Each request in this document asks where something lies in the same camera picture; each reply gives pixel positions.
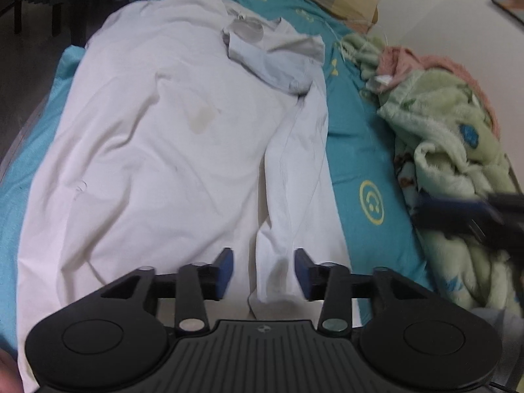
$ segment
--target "green blanket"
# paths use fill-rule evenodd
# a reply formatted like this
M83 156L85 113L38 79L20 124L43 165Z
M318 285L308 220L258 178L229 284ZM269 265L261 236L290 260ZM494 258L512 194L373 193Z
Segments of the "green blanket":
M364 80L374 77L380 42L350 34L342 50L361 68ZM378 100L378 114L397 135L397 177L408 209L421 190L465 199L516 192L488 115L455 75L436 68L414 70L391 91L378 93ZM446 238L441 232L419 232L419 237L441 292L453 302L467 309L508 308L520 314L505 252L490 254L472 238Z

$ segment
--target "yellow smiley face print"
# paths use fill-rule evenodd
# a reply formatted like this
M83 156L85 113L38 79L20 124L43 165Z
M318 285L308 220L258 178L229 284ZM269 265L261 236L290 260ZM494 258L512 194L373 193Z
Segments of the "yellow smiley face print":
M360 187L362 210L371 223L376 226L384 222L384 203L378 187L369 180L364 180Z

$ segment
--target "circular pad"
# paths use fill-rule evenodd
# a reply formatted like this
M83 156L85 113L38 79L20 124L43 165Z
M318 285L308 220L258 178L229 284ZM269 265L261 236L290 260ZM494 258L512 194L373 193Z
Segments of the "circular pad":
M385 377L422 390L472 388L489 379L502 346L496 331L441 300L396 300L363 327L364 358Z
M117 324L100 319L77 322L64 332L65 346L81 355L108 352L117 347L124 337L124 331Z
M129 300L82 300L39 322L26 356L37 380L57 390L124 386L151 371L167 349L164 326Z
M458 351L464 344L464 335L454 325L441 321L416 322L404 331L404 340L417 352L432 356L446 356Z

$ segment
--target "black tool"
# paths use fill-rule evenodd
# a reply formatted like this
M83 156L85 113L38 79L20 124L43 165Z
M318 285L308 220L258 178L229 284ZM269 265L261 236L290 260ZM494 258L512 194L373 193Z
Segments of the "black tool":
M491 380L501 342L484 320L386 268L351 274L295 252L311 321L228 321L209 327L204 300L224 295L225 249L178 274L135 270L38 323L26 356L41 393L294 393L469 391ZM176 297L175 329L154 316ZM353 298L375 317L352 328Z
M486 200L422 195L412 217L418 229L471 235L492 251L505 250L524 267L524 195L494 194Z

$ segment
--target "metal screw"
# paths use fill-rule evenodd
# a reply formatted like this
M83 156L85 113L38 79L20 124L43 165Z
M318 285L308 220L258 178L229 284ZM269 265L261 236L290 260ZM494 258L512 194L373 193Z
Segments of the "metal screw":
M180 329L183 329L186 332L196 332L200 331L205 327L205 323L201 319L189 318L184 319L178 324Z
M347 322L343 319L326 319L322 327L332 332L342 332L347 329Z

